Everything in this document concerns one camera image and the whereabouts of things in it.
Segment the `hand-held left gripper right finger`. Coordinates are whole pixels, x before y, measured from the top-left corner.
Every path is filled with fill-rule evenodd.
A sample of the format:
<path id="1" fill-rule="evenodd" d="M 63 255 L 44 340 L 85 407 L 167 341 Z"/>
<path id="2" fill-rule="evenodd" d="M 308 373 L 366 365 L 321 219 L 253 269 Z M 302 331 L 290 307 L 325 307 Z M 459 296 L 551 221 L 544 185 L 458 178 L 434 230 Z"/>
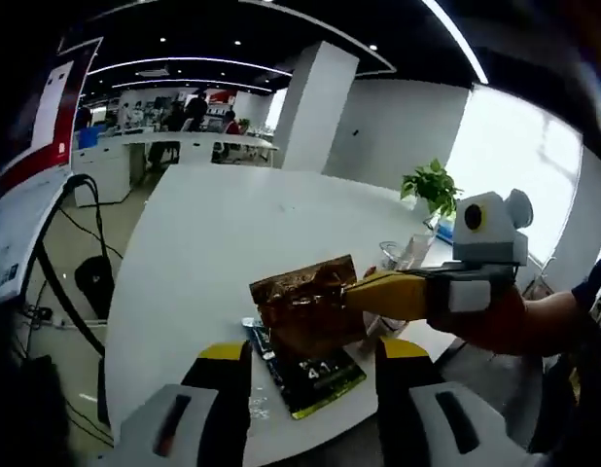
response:
<path id="1" fill-rule="evenodd" d="M 527 466 L 504 418 L 466 386 L 442 378 L 424 348 L 375 348 L 377 426 L 386 466 Z"/>

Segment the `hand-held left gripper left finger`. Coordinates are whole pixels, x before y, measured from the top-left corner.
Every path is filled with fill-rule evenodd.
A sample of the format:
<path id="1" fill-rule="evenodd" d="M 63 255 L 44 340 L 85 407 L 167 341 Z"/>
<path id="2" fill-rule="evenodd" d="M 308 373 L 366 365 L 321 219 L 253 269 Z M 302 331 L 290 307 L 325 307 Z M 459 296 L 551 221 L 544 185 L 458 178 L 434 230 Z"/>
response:
<path id="1" fill-rule="evenodd" d="M 122 424 L 118 466 L 240 466 L 250 425 L 247 341 L 202 350 L 180 384 L 167 384 Z"/>

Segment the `person's right hand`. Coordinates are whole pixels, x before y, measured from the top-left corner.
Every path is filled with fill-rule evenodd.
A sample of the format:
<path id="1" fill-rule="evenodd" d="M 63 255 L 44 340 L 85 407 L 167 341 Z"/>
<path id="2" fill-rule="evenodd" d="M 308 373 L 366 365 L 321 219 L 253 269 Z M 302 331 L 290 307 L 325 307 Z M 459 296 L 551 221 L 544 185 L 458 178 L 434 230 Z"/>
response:
<path id="1" fill-rule="evenodd" d="M 526 302 L 515 287 L 493 297 L 482 311 L 435 313 L 427 322 L 435 330 L 497 354 L 544 354 L 532 333 Z"/>

